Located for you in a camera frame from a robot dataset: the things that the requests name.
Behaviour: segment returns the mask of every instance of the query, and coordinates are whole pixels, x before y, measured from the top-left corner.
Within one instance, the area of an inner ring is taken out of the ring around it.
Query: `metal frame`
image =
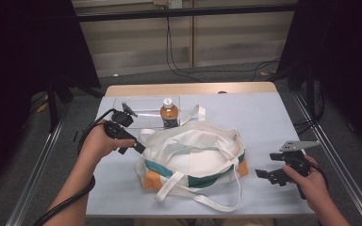
[[[300,107],[304,117],[307,121],[312,121],[309,110],[307,109],[307,103],[304,100],[304,97],[298,93],[294,92],[293,96],[295,98],[296,103]],[[351,196],[354,204],[356,205],[358,211],[362,216],[362,190],[355,182],[351,173],[347,170],[339,155],[337,154],[337,150],[332,145],[331,141],[328,139],[327,135],[325,135],[321,126],[316,122],[311,127],[314,135],[320,141],[322,149],[330,160],[332,166],[334,167],[340,181],[346,188],[346,191]]]
[[[71,103],[65,104],[64,109],[60,116],[60,121],[56,126],[55,130],[49,134],[48,139],[46,139],[45,145],[42,148],[40,158],[35,165],[30,178],[25,185],[22,195],[19,200],[16,202],[16,206],[10,214],[10,217],[7,221],[7,226],[18,226],[22,225],[23,220],[25,219],[25,214],[27,213],[28,207],[31,204],[32,198],[34,197],[38,182],[42,176],[45,165],[48,162],[49,156],[58,140],[63,122],[66,119],[66,116],[69,112]]]

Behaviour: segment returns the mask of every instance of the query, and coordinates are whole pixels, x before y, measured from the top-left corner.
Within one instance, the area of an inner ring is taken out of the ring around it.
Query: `table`
[[[255,169],[276,170],[283,162],[271,161],[287,140],[299,140],[288,113],[272,83],[206,83],[115,86],[107,89],[97,117],[113,107],[116,98],[179,96],[181,114],[196,104],[206,108],[206,120],[221,128],[239,129],[247,145],[250,173],[241,178],[243,187],[239,209],[223,213],[185,197],[155,200],[155,190],[142,189],[135,172],[137,152],[112,153],[95,171],[96,186],[90,193],[87,215],[98,218],[276,218],[314,217],[296,186],[272,186],[257,178]],[[236,111],[230,110],[240,105]],[[138,130],[129,129],[138,135]],[[235,183],[212,187],[204,193],[214,200],[230,203],[237,197]]]

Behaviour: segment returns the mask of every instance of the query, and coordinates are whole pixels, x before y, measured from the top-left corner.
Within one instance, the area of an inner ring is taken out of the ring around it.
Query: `forearm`
[[[350,225],[346,218],[337,209],[334,202],[323,203],[321,208],[315,210],[319,221],[323,226],[347,226]]]
[[[82,153],[78,157],[72,172],[68,179],[55,197],[49,209],[57,206],[61,202],[69,199],[76,193],[83,190],[91,181],[93,172],[99,160],[87,153]],[[58,212],[44,225],[83,225],[85,221],[85,213],[87,209],[88,195],[82,197],[78,201],[72,203],[62,211]]]

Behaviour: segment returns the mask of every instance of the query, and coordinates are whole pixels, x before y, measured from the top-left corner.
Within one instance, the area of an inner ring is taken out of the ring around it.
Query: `person's right hand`
[[[317,161],[313,157],[305,155],[304,158],[317,165]],[[302,176],[288,165],[285,165],[283,170],[295,183],[301,186],[307,204],[314,212],[317,212],[328,202],[332,202],[324,178],[317,170],[310,168],[310,174],[307,177]]]

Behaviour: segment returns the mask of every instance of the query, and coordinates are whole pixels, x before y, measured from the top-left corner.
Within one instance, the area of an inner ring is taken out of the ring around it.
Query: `hand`
[[[104,123],[105,120],[99,121],[98,125],[90,131],[84,141],[80,154],[88,154],[95,160],[100,161],[101,158],[118,148],[134,145],[134,139],[114,139],[109,137],[105,133]]]
[[[317,165],[317,161],[313,157],[306,155],[304,158]],[[307,204],[314,212],[317,212],[322,206],[332,201],[324,178],[317,170],[310,168],[310,174],[307,177],[302,176],[287,165],[283,167],[283,170],[294,182],[301,186],[306,196]]]

